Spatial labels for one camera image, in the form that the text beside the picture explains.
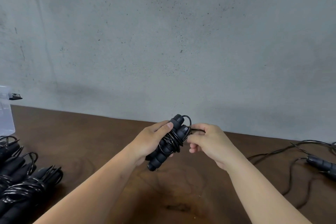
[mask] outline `right hand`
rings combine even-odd
[[[237,158],[245,158],[220,127],[199,123],[193,124],[191,128],[204,130],[205,133],[195,131],[192,135],[188,136],[187,142],[190,143],[189,152],[203,151],[224,170],[227,169],[227,165],[234,164]]]

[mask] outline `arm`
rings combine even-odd
[[[204,151],[230,175],[236,193],[253,224],[311,224],[233,145],[215,125],[196,124],[204,130],[188,137],[190,152]]]
[[[104,223],[134,168],[173,128],[163,121],[145,128],[96,173],[47,211],[35,224]]]

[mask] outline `forearm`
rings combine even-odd
[[[242,155],[226,170],[253,224],[310,224]]]
[[[103,223],[134,168],[135,160],[126,147],[35,224]]]

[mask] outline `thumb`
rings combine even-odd
[[[201,146],[201,144],[202,144],[202,137],[204,137],[204,136],[201,136],[201,135],[190,135],[190,136],[188,136],[187,142],[188,143],[194,143],[194,144],[197,144],[197,145]]]
[[[161,140],[167,133],[173,129],[173,124],[171,122],[163,125],[156,132],[154,132],[154,137],[158,140]]]

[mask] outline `wooden table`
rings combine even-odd
[[[38,167],[62,166],[64,178],[50,201],[39,206],[31,222],[103,166],[150,122],[120,120],[86,114],[13,106],[16,136],[24,152],[40,155]],[[227,133],[246,156],[289,145],[288,140]],[[336,162],[325,147],[305,145],[307,151]],[[305,154],[298,149],[272,156],[257,165],[279,190],[288,186],[289,164]],[[316,170],[304,161],[294,168],[294,184],[286,198],[299,204]],[[300,211],[312,223],[334,223],[336,183],[317,174],[311,198]],[[132,173],[106,223],[250,223],[229,179],[203,153],[190,154],[188,146],[158,171],[146,163]]]

